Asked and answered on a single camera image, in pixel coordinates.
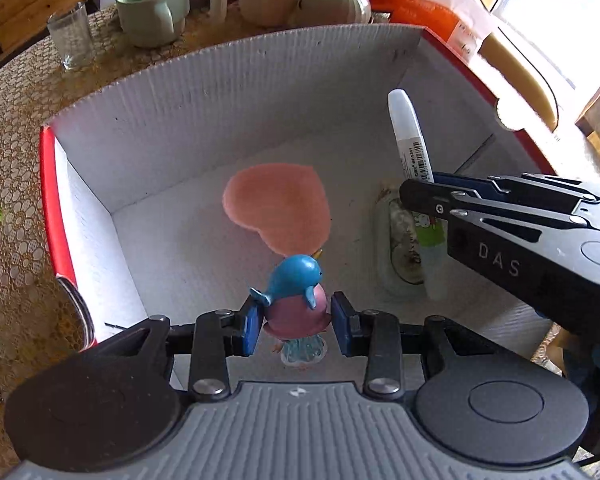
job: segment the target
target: barcode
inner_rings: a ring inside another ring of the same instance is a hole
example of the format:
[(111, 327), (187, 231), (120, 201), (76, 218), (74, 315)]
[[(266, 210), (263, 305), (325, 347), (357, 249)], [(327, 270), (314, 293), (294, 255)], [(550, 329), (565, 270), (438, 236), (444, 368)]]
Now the barcode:
[(418, 173), (419, 177), (426, 180), (427, 177), (427, 159), (424, 155), (424, 150), (422, 149), (422, 144), (420, 144), (419, 140), (413, 141), (413, 153), (416, 156), (416, 163), (418, 165)]

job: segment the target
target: mint green cup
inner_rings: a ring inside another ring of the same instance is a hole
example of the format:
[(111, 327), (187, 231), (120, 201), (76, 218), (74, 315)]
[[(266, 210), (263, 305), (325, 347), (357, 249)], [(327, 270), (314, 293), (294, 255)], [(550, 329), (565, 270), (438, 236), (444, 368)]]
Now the mint green cup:
[(184, 32), (189, 0), (116, 0), (122, 30), (135, 46), (173, 43)]

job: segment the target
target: drinking glass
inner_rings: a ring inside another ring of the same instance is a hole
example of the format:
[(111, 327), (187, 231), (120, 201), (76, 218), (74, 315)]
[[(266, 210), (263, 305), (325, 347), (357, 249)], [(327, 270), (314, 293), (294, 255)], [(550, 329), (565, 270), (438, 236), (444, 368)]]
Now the drinking glass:
[(93, 59), (93, 38), (84, 2), (68, 12), (55, 12), (46, 20), (60, 61), (66, 70), (88, 65)]

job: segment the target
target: white marker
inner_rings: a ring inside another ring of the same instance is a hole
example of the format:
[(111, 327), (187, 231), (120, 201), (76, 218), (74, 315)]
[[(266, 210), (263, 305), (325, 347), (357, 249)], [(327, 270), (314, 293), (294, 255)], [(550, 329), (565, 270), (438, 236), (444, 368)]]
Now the white marker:
[[(389, 92), (389, 115), (405, 179), (433, 182), (429, 155), (416, 110), (404, 90)], [(440, 220), (425, 214), (414, 212), (413, 218), (420, 244), (420, 265), (425, 290), (432, 300), (442, 300), (446, 296), (446, 278), (443, 272), (443, 263), (447, 257), (444, 226)]]

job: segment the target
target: pink toy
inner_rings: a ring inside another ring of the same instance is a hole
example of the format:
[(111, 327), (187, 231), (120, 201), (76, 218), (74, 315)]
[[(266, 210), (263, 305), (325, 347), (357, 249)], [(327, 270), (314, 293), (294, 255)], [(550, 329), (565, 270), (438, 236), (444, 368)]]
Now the pink toy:
[(329, 237), (331, 214), (320, 177), (299, 164), (261, 164), (236, 173), (222, 206), (282, 256), (312, 254)]
[(320, 285), (314, 287), (315, 309), (306, 306), (304, 296), (290, 296), (276, 300), (266, 309), (264, 330), (282, 340), (300, 339), (316, 335), (331, 322), (327, 313), (327, 296)]

